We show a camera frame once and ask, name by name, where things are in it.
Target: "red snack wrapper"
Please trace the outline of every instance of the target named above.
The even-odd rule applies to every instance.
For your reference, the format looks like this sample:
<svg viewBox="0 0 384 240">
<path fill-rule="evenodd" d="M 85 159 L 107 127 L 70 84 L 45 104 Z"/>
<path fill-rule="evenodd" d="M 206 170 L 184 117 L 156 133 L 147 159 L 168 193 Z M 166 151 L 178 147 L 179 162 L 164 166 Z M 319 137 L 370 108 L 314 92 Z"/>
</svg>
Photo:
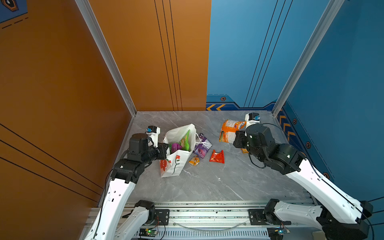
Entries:
<svg viewBox="0 0 384 240">
<path fill-rule="evenodd" d="M 209 159 L 210 162 L 220 162 L 225 163 L 224 161 L 224 151 L 221 150 L 221 152 L 217 153 L 215 150 L 213 151 L 211 158 Z"/>
</svg>

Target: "orange wall panel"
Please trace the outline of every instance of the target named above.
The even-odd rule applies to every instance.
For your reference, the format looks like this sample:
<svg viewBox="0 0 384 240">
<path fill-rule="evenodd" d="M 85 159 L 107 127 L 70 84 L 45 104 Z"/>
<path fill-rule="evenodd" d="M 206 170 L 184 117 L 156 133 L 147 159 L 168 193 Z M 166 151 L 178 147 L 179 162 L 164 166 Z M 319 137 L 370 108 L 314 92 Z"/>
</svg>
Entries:
<svg viewBox="0 0 384 240">
<path fill-rule="evenodd" d="M 205 110 L 211 1 L 171 0 L 170 5 L 183 110 Z"/>
<path fill-rule="evenodd" d="M 204 110 L 210 0 L 91 0 L 138 111 Z"/>
<path fill-rule="evenodd" d="M 77 239 L 131 116 L 75 1 L 27 7 L 0 28 L 2 239 Z"/>
<path fill-rule="evenodd" d="M 172 103 L 154 1 L 117 0 L 115 7 L 102 0 L 91 0 L 90 4 L 136 109 L 177 110 Z"/>
</svg>

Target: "marble floor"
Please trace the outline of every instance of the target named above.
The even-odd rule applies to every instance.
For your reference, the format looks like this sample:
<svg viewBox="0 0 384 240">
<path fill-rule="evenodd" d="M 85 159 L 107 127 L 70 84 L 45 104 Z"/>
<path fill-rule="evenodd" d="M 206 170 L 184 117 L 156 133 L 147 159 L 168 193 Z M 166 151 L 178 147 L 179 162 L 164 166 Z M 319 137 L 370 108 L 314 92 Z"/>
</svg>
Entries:
<svg viewBox="0 0 384 240">
<path fill-rule="evenodd" d="M 232 144 L 219 142 L 221 126 L 226 119 L 244 120 L 250 111 L 160 111 L 137 112 L 129 131 L 144 132 L 147 126 L 161 128 L 159 142 L 173 128 L 193 123 L 197 133 L 203 133 L 212 143 L 206 157 L 197 166 L 186 163 L 179 176 L 160 178 L 158 161 L 146 168 L 128 199 L 135 203 L 141 199 L 155 203 L 180 201 L 262 201 L 271 198 L 286 202 L 306 200 L 309 194 L 299 184 L 270 168 L 259 169 L 251 164 L 247 154 Z M 276 118 L 267 111 L 256 111 L 261 122 L 278 125 Z M 287 143 L 284 133 L 275 126 L 270 127 L 278 143 Z M 209 162 L 213 149 L 224 150 L 225 164 Z"/>
</svg>

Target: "white bag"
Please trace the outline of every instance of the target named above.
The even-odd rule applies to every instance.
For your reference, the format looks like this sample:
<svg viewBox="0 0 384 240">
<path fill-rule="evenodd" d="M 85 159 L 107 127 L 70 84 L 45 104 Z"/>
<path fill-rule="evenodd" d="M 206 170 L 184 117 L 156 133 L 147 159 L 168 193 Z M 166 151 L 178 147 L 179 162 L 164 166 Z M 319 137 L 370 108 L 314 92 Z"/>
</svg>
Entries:
<svg viewBox="0 0 384 240">
<path fill-rule="evenodd" d="M 178 127 L 169 130 L 164 137 L 164 143 L 179 143 L 185 134 L 189 132 L 188 143 L 189 151 L 177 150 L 174 153 L 170 153 L 169 148 L 167 149 L 167 159 L 160 161 L 160 176 L 170 177 L 178 176 L 184 168 L 185 163 L 188 161 L 189 156 L 192 154 L 196 144 L 196 128 L 195 125 L 189 124 L 186 126 Z"/>
</svg>

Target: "blue wall panel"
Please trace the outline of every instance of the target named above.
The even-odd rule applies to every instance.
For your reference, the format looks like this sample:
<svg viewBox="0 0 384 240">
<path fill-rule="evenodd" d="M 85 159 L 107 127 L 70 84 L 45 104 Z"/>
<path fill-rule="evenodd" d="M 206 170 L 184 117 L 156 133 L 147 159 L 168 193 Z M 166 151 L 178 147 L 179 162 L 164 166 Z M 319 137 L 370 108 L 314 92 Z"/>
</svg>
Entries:
<svg viewBox="0 0 384 240">
<path fill-rule="evenodd" d="M 383 12 L 380 0 L 345 1 L 288 98 L 335 184 L 359 200 L 384 195 Z"/>
<path fill-rule="evenodd" d="M 207 95 L 230 96 L 241 108 L 275 101 L 327 4 L 212 0 Z"/>
</svg>

